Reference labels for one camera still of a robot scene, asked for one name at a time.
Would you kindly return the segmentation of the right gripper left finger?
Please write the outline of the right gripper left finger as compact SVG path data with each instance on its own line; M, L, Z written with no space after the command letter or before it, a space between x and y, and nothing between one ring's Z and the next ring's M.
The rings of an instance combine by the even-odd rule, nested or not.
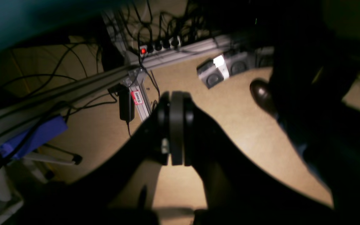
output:
M157 224L148 182L185 163L185 93L161 96L152 114L110 159L84 178L20 211L19 225Z

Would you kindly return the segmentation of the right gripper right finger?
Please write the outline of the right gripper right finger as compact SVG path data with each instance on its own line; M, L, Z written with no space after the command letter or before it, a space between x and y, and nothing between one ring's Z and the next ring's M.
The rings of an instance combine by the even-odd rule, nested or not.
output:
M331 225L336 213L264 172L217 122L184 96L184 158L203 182L196 225Z

